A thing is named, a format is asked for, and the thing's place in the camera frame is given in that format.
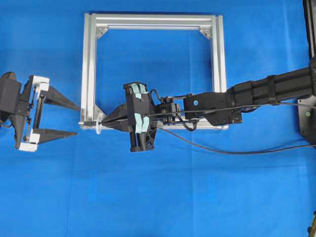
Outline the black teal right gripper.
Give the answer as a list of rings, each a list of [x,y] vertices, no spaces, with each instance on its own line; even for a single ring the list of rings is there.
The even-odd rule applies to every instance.
[[[125,84],[123,88],[126,103],[106,116],[101,121],[102,126],[129,132],[131,152],[153,150],[157,122],[150,117],[155,110],[147,85],[132,82]]]

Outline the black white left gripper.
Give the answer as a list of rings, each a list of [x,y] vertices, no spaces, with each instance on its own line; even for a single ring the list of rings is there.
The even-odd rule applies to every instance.
[[[31,91],[40,93],[44,97],[44,103],[80,111],[80,107],[66,98],[55,87],[49,86],[49,78],[31,75],[25,84],[23,91],[20,91],[22,84],[17,81],[14,72],[6,72],[0,77],[0,124],[9,120],[13,126],[15,135],[15,148],[20,151],[34,152],[38,144],[47,143],[62,138],[69,138],[77,135],[76,132],[53,130],[53,129],[32,129],[32,143],[23,142],[25,123],[29,120],[30,111],[34,104],[30,103]]]

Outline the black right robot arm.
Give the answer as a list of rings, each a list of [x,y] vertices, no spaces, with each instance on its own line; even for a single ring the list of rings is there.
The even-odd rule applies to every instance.
[[[188,131],[195,131],[201,119],[212,126],[242,122],[242,113],[251,113],[262,105],[280,105],[282,101],[316,94],[316,59],[307,68],[257,81],[236,84],[226,92],[205,92],[183,96],[157,97],[141,82],[123,86],[126,102],[97,125],[129,133],[131,152],[154,149],[154,140],[161,122],[180,123]]]

